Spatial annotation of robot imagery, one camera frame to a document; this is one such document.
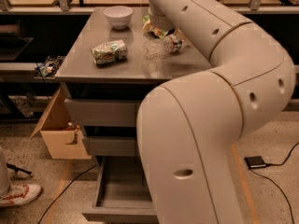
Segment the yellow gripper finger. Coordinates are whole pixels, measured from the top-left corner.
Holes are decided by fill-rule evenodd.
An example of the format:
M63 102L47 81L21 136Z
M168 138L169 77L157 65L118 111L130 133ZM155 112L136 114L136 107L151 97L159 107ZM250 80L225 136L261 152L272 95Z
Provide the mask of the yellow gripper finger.
M187 42L187 38L185 37L185 35L184 35L181 31L176 30L176 31L174 32L174 35L175 35L176 37L178 37L183 43L186 43L186 42Z

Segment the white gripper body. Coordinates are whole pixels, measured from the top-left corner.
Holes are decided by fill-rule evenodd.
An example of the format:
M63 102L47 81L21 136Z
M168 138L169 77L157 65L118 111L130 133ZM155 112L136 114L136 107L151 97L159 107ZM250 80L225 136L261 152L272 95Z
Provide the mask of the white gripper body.
M163 31L170 31L175 28L175 25L158 8L149 7L149 19L155 27Z

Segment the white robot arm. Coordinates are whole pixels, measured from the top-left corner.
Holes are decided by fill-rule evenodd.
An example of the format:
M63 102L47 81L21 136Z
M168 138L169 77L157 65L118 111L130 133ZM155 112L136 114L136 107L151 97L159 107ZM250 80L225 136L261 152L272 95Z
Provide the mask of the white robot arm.
M215 0L149 0L158 26L178 28L210 69L165 82L143 100L137 143L159 224L243 224L227 151L291 99L288 52Z

